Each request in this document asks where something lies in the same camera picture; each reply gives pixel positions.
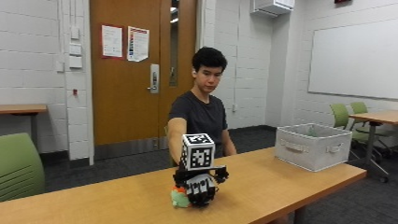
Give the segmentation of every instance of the wall-mounted air conditioner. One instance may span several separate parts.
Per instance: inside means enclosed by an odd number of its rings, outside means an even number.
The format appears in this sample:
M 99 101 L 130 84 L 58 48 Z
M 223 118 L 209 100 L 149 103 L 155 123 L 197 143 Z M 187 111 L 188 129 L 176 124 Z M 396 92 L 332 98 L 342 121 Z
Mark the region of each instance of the wall-mounted air conditioner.
M 277 15 L 295 9 L 295 0 L 251 0 L 251 13 L 255 15 Z

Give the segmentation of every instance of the green chair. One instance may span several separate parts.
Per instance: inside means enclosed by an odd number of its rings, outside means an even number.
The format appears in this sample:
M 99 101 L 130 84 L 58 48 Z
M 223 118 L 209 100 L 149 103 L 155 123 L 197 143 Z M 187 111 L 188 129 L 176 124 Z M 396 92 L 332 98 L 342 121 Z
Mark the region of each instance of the green chair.
M 332 112 L 334 115 L 334 128 L 346 129 L 349 125 L 350 115 L 349 110 L 344 104 L 332 104 Z M 352 131 L 352 141 L 361 146 L 366 146 L 369 143 L 370 135 L 368 133 L 360 133 L 357 131 Z M 350 154 L 358 159 L 360 157 L 356 155 L 353 151 Z M 373 156 L 376 161 L 381 161 L 382 155 L 378 151 L 373 150 Z
M 364 102 L 353 102 L 353 103 L 350 103 L 350 107 L 352 107 L 352 111 L 353 111 L 354 114 L 369 113 L 369 109 L 368 109 Z M 369 133 L 370 132 L 370 127 L 365 127 L 366 122 L 361 119 L 356 119 L 352 122 L 350 131 L 353 130 L 357 123 L 362 123 L 362 127 L 356 128 L 356 131 L 360 132 L 360 133 Z M 374 135 L 378 136 L 378 137 L 392 137 L 392 136 L 394 136 L 394 131 L 376 129 Z M 388 153 L 385 154 L 385 156 L 386 157 L 390 156 L 392 153 L 393 153 L 393 150 L 389 148 L 389 146 L 386 145 L 386 143 L 381 139 L 378 139 L 378 142 L 382 144 L 382 146 L 388 150 Z
M 0 136 L 0 202 L 46 191 L 46 173 L 27 133 Z

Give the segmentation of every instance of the small table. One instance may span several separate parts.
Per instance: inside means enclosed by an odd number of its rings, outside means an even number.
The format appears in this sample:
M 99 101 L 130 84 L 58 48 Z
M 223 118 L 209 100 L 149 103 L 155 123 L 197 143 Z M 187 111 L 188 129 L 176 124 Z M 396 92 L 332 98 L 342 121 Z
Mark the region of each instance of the small table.
M 47 105 L 0 105 L 0 114 L 12 114 L 15 116 L 30 116 L 31 138 L 38 147 L 38 114 L 47 112 Z
M 374 171 L 377 174 L 382 176 L 381 181 L 388 182 L 389 181 L 388 171 L 372 159 L 373 142 L 374 142 L 376 126 L 380 126 L 384 123 L 398 125 L 398 110 L 386 110 L 374 113 L 353 114 L 350 115 L 350 118 L 361 119 L 364 121 L 370 122 L 370 139 L 369 139 L 369 145 L 366 150 L 366 158 L 356 161 L 350 161 L 350 164 L 365 164 L 369 171 Z
M 229 179 L 205 208 L 175 208 L 176 168 L 0 203 L 4 223 L 268 223 L 354 183 L 366 171 L 345 163 L 311 172 L 261 149 L 216 160 Z

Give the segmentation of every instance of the dark gray t-shirt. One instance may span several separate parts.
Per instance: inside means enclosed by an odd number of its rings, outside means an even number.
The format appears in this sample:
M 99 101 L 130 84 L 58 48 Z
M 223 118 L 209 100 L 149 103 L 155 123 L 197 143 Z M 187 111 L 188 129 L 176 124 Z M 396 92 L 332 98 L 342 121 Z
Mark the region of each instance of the dark gray t-shirt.
M 208 133 L 216 146 L 221 146 L 221 133 L 228 128 L 223 101 L 211 95 L 209 104 L 204 103 L 195 93 L 181 95 L 169 113 L 169 119 L 187 120 L 187 133 Z

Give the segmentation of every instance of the table leg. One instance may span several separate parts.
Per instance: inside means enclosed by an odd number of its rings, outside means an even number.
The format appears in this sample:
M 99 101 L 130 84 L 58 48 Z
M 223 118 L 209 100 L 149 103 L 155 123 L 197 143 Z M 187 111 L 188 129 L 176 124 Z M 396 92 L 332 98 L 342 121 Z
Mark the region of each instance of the table leg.
M 365 164 L 368 166 L 370 165 L 370 161 L 372 161 L 376 125 L 377 124 L 374 122 L 370 122 L 370 138 L 369 138 L 369 145 L 368 145 L 368 150 L 366 150 L 366 160 L 365 160 Z
M 38 148 L 38 114 L 30 116 L 30 128 L 32 142 Z
M 370 122 L 370 139 L 369 139 L 369 145 L 368 145 L 368 150 L 366 150 L 366 158 L 365 160 L 358 160 L 349 162 L 349 164 L 356 165 L 360 162 L 365 163 L 368 171 L 376 172 L 378 175 L 381 175 L 384 178 L 389 178 L 389 173 L 388 171 L 374 162 L 372 159 L 372 154 L 373 154 L 373 142 L 374 142 L 374 133 L 376 133 L 376 126 L 378 126 L 380 123 L 377 122 Z
M 303 206 L 295 211 L 295 224 L 305 224 L 307 206 Z

